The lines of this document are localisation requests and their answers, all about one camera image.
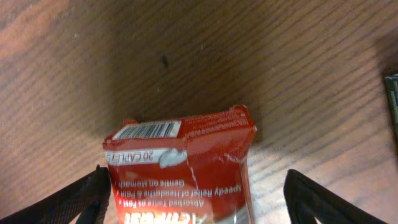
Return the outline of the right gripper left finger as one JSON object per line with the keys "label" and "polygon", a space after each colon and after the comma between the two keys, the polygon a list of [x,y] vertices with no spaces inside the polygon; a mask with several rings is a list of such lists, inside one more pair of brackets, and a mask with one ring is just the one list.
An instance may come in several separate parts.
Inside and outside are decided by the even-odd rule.
{"label": "right gripper left finger", "polygon": [[97,166],[88,175],[47,198],[1,219],[1,223],[103,224],[109,205],[109,170]]}

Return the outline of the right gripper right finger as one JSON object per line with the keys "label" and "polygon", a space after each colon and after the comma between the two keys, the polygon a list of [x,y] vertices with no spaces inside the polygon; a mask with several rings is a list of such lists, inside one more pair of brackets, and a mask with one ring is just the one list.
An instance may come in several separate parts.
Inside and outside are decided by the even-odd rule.
{"label": "right gripper right finger", "polygon": [[294,169],[287,172],[284,198],[293,224],[386,224]]}

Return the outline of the red Panadol box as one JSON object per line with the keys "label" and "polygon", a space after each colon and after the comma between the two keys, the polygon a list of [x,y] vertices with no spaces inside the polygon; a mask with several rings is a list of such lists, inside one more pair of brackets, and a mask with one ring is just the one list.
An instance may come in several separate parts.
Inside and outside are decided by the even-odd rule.
{"label": "red Panadol box", "polygon": [[120,223],[253,223],[244,105],[140,123],[103,141]]}

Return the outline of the green round-label box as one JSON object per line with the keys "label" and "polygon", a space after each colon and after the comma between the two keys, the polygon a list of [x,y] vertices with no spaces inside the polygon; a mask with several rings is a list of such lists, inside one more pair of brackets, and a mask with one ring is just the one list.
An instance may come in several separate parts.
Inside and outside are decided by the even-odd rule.
{"label": "green round-label box", "polygon": [[397,136],[397,74],[389,75],[384,78],[391,116],[394,127],[394,133]]}

